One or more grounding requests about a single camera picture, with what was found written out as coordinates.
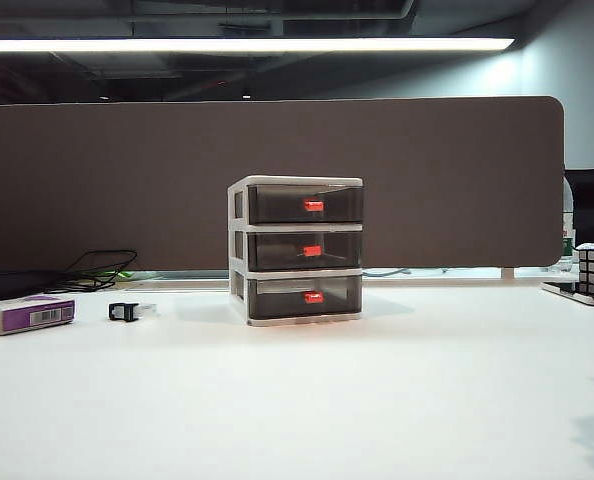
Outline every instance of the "ceiling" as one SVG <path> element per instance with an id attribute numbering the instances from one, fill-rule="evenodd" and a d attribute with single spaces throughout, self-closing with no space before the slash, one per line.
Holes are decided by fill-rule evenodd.
<path id="1" fill-rule="evenodd" d="M 521 37 L 525 15 L 537 3 L 0 0 L 0 38 L 400 37 L 480 32 Z M 241 99 L 243 90 L 250 90 L 254 99 L 303 98 L 447 58 L 410 53 L 0 54 L 0 104 L 232 100 Z"/>

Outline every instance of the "red drawer handle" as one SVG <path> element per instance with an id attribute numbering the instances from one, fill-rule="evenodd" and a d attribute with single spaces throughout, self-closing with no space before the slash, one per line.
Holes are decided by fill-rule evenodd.
<path id="1" fill-rule="evenodd" d="M 324 202 L 322 200 L 306 199 L 304 200 L 304 209 L 307 212 L 323 212 Z"/>
<path id="2" fill-rule="evenodd" d="M 324 294 L 322 292 L 304 292 L 304 301 L 306 303 L 324 303 Z"/>
<path id="3" fill-rule="evenodd" d="M 321 256 L 321 245 L 308 245 L 304 247 L 305 257 L 319 257 Z"/>

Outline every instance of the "barcode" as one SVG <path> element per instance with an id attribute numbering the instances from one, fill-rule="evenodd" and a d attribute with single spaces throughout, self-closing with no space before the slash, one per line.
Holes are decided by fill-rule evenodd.
<path id="1" fill-rule="evenodd" d="M 44 310 L 41 312 L 33 312 L 30 314 L 31 325 L 37 325 L 39 323 L 47 322 L 58 322 L 59 320 L 61 320 L 61 308 Z"/>

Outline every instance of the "desk partition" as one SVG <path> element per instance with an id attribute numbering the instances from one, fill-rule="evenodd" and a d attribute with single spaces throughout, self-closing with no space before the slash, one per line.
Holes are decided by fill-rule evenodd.
<path id="1" fill-rule="evenodd" d="M 227 268 L 226 188 L 364 179 L 363 263 L 547 265 L 561 253 L 563 112 L 550 97 L 0 106 L 0 271 L 133 248 Z"/>

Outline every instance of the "purple box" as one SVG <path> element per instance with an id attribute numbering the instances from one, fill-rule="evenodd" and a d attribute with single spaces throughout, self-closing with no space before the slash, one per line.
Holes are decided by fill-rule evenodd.
<path id="1" fill-rule="evenodd" d="M 48 295 L 0 300 L 0 335 L 69 323 L 75 318 L 75 301 Z"/>

